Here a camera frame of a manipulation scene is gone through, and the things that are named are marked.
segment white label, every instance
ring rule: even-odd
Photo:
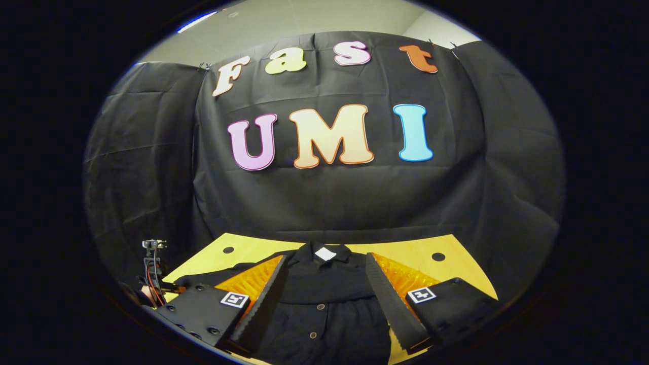
[[[408,295],[412,298],[415,303],[421,303],[423,301],[431,300],[437,297],[433,292],[428,288],[421,288],[416,290],[410,290]]]
[[[318,257],[320,257],[321,259],[323,259],[323,260],[325,260],[325,261],[329,261],[329,260],[331,260],[331,259],[336,255],[335,252],[331,252],[331,251],[327,250],[327,249],[324,248],[324,247],[321,248],[321,249],[319,249],[319,250],[317,250],[317,251],[315,252],[315,254],[318,255]]]
[[[237,294],[233,292],[228,292],[228,294],[221,299],[221,303],[225,305],[230,305],[231,307],[241,308],[245,303],[248,296],[245,294]]]

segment wall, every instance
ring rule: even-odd
[[[198,66],[280,38],[330,31],[403,34],[424,9],[403,0],[246,0],[172,34],[140,62]]]
[[[418,40],[431,39],[434,44],[446,48],[453,48],[452,43],[462,45],[480,40],[459,25],[429,11],[421,14],[403,35]]]

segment yellow table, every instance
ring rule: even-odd
[[[164,281],[173,283],[184,275],[224,270],[240,262],[258,262],[278,251],[298,249],[302,245],[304,245],[303,242],[262,240],[260,238],[225,233],[180,265],[176,270],[172,271],[164,278]],[[498,299],[496,291],[493,285],[491,285],[489,278],[487,278],[487,275],[485,275],[478,263],[452,234],[425,238],[423,240],[346,246],[352,252],[356,253],[378,253],[379,255],[419,270],[439,281],[461,277],[485,294],[494,299]],[[224,253],[223,249],[226,247],[232,247],[234,250],[230,253]],[[444,254],[445,259],[443,261],[433,260],[432,255],[434,253]],[[165,294],[165,299],[171,301],[176,296],[177,294],[167,293]],[[388,365],[397,364],[426,351],[422,350],[418,353],[408,355],[406,350],[401,349],[399,346],[392,330],[390,330],[390,338],[392,339],[392,347]],[[256,359],[246,359],[234,353],[232,355],[252,364],[266,364],[266,362]]]

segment pink letter u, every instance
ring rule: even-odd
[[[273,123],[276,120],[276,114],[264,114],[254,120],[254,123],[261,129],[262,134],[262,153],[257,157],[250,156],[245,142],[245,131],[250,123],[247,120],[240,120],[228,126],[228,132],[232,137],[234,161],[240,168],[248,171],[258,171],[267,168],[271,164],[275,158]]]

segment blue letter i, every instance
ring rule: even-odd
[[[433,158],[433,151],[426,145],[424,115],[426,108],[421,105],[399,104],[392,109],[401,117],[404,128],[404,149],[399,157],[404,161],[425,161]]]

